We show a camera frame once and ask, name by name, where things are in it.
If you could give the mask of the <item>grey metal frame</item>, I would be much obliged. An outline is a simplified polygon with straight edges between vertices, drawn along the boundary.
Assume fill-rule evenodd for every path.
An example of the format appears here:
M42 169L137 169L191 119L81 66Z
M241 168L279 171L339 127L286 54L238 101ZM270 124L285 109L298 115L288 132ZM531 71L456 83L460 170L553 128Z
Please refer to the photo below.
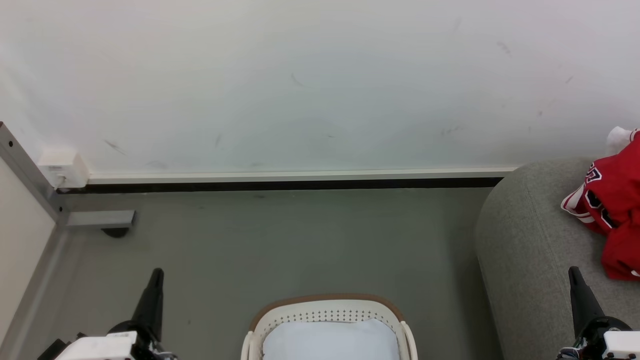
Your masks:
M19 360L25 350L29 333L45 298L51 278L67 248L69 231L75 229L117 229L126 234L134 226L135 210L70 211L61 194L55 191L38 166L32 161L18 139L0 121L0 159L7 164L25 187L28 199L44 210L46 220L53 221L49 237L30 274L25 292L0 344L0 360Z

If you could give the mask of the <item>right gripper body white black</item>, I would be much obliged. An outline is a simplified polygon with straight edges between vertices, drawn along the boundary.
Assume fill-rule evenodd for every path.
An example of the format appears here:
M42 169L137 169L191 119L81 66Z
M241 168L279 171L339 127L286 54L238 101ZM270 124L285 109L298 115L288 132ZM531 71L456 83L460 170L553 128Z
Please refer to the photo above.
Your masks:
M557 360L640 360L640 330L616 317L595 317L572 346L558 351Z

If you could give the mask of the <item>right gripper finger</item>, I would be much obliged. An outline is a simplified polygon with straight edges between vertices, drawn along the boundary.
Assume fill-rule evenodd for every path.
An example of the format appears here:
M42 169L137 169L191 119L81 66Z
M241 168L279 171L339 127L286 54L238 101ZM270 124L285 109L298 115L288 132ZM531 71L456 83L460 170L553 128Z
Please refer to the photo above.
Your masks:
M574 335L577 338L600 338L606 325L602 321L605 314L601 305L577 266L569 267L568 278Z

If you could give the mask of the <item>white wall box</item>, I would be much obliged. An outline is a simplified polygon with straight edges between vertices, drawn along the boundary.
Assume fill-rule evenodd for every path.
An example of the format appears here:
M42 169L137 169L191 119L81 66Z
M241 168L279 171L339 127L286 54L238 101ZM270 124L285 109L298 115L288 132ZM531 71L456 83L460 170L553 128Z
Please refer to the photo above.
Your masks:
M89 184L89 168L75 150L46 151L36 164L55 190L80 189Z

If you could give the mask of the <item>white and black baseboard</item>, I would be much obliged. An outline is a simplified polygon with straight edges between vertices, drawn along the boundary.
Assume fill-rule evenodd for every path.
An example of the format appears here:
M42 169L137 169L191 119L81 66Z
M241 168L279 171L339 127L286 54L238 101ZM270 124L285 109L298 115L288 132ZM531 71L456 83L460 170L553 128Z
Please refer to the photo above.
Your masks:
M487 188L514 167L428 168L231 173L91 174L83 187L63 186L61 195L173 192L331 191L359 189Z

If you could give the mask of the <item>grey fabric sofa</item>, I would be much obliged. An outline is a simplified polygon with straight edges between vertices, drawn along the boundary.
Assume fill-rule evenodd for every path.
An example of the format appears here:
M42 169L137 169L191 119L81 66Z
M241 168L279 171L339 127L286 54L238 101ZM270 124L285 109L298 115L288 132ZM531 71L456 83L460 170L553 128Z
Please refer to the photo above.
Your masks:
M640 282L608 278L605 238L561 208L590 164L572 157L523 165L480 211L474 241L504 360L555 360L573 344L572 266L606 315L640 330Z

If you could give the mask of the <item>white cloth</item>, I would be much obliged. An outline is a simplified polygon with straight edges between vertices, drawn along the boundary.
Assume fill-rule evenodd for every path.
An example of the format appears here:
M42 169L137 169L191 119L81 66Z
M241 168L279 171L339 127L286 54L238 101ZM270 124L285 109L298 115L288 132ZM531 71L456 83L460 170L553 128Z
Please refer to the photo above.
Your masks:
M377 319L286 322L265 338L262 360L401 360L395 333Z

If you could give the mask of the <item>red basketball jersey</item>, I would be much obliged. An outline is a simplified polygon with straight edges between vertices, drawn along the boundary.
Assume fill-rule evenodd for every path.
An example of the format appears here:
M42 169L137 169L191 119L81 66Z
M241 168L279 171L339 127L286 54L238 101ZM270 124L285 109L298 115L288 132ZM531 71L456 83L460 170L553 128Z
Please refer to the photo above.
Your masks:
M609 278L640 281L640 129L612 129L606 157L560 207L605 237L600 261Z

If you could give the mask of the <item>white perforated laundry basket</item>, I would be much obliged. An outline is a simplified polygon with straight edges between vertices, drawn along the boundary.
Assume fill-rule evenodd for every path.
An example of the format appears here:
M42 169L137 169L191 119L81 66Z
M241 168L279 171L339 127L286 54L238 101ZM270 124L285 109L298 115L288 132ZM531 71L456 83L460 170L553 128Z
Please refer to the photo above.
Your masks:
M240 360L263 360L265 338L287 322L355 323L370 319L381 321L394 332L399 360L419 360L413 332L400 309L384 297L354 292L298 296L266 305L249 325Z

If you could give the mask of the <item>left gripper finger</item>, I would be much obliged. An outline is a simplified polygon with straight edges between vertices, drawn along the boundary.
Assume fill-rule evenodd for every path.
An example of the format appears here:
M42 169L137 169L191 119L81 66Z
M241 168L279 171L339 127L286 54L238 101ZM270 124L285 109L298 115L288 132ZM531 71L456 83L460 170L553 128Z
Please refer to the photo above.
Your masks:
M164 276L161 268L153 269L131 318L137 328L149 333L157 342L162 341Z

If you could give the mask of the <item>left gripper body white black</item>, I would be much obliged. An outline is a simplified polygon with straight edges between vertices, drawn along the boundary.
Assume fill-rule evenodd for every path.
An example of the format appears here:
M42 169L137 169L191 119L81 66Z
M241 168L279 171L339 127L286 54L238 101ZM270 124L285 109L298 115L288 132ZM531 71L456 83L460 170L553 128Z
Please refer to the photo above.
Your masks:
M103 336L56 339L38 360L177 360L177 355L162 347L151 326L124 321Z

